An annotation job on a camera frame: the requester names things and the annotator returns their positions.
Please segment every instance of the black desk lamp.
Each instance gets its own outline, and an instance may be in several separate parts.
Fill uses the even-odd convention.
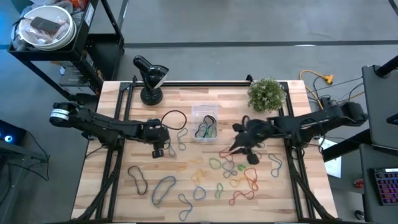
[[[132,62],[139,69],[145,84],[140,94],[142,102],[149,106],[160,103],[163,93],[159,87],[166,80],[169,69],[162,65],[153,65],[141,55],[135,56]]]

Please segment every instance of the plastic box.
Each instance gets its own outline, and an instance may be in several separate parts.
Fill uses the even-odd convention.
[[[206,115],[210,115],[214,117],[216,120],[216,128],[213,129],[215,131],[215,134],[212,133],[211,136],[212,138],[206,137],[202,138],[195,136],[195,133],[199,129],[199,125],[203,123],[203,119],[205,118]],[[192,106],[192,137],[196,141],[200,142],[208,142],[208,141],[214,141],[218,137],[218,105],[216,104],[196,104]]]

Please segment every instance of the green rubber band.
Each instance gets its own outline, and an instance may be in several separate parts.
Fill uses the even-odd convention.
[[[246,169],[246,166],[243,164],[238,164],[238,170],[239,171],[244,171]]]
[[[211,163],[212,161],[216,161],[216,162],[219,164],[219,166],[218,166],[218,167],[213,167],[213,165],[212,165],[212,163]],[[221,169],[221,161],[219,161],[218,159],[210,158],[210,159],[209,159],[209,165],[210,165],[210,167],[211,167],[212,169],[214,169],[214,170]]]
[[[221,198],[221,193],[222,193],[223,190],[224,190],[223,185],[221,183],[218,183],[217,184],[217,190],[216,190],[216,193],[214,194],[214,197],[217,198],[217,199],[220,199]]]

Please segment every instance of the white bowl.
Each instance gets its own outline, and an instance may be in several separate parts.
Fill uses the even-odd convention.
[[[31,10],[30,12],[28,12],[24,17],[25,18],[35,18],[35,17],[41,17],[44,19],[48,19],[50,21],[56,21],[58,16],[64,16],[68,19],[68,22],[70,24],[72,24],[73,19],[71,17],[71,15],[68,13],[68,11],[64,10],[61,7],[58,6],[41,6],[41,7],[37,7],[33,10]],[[60,41],[65,41],[65,39],[69,36],[70,37],[70,33],[73,33],[73,26],[69,26],[69,29],[67,31],[67,33],[61,37],[59,40],[52,42],[50,44],[36,44],[35,43],[35,38],[28,35],[27,32],[23,29],[23,27],[27,26],[28,24],[30,24],[30,20],[28,19],[23,19],[21,20],[21,22],[19,23],[19,30],[21,33],[21,37],[24,41],[26,41],[27,43],[33,45],[34,47],[40,48],[40,47],[52,47],[54,45],[56,45],[58,42]]]
[[[44,51],[51,51],[51,50],[58,50],[58,49],[61,49],[62,47],[64,47],[64,46],[70,44],[70,42],[71,42],[73,39],[75,39],[76,34],[77,34],[77,27],[76,27],[76,24],[73,23],[73,32],[71,32],[70,38],[65,39],[65,41],[63,41],[63,42],[58,41],[58,42],[57,42],[57,45],[52,46],[52,47],[42,47],[42,46],[40,46],[40,47],[36,47],[36,48],[38,48],[38,49],[40,49],[40,50],[44,50]]]

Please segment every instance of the clear plastic container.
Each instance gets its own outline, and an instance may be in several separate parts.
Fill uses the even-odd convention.
[[[196,141],[214,141],[218,137],[218,105],[195,104],[192,106],[192,137]]]

